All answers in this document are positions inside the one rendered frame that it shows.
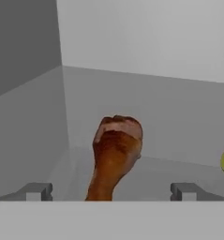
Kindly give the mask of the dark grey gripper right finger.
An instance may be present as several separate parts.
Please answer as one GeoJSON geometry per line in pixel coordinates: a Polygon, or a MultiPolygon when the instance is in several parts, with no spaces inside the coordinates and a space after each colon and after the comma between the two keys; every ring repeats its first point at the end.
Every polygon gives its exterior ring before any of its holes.
{"type": "Polygon", "coordinates": [[[171,183],[172,201],[224,201],[224,197],[207,192],[194,183],[171,183]]]}

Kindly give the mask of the brown chicken drumstick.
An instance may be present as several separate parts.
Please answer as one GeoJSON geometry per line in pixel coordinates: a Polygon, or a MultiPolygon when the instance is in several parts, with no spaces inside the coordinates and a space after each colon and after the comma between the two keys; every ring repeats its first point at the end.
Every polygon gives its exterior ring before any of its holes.
{"type": "Polygon", "coordinates": [[[111,201],[119,181],[142,152],[142,125],[130,116],[104,117],[93,139],[95,167],[87,201],[111,201]]]}

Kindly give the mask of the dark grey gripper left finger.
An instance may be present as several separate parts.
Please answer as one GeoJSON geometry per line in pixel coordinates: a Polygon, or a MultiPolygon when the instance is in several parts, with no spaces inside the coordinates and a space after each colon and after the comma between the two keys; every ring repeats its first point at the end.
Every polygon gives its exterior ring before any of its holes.
{"type": "Polygon", "coordinates": [[[0,201],[51,201],[52,183],[28,183],[16,192],[0,196],[0,201]]]}

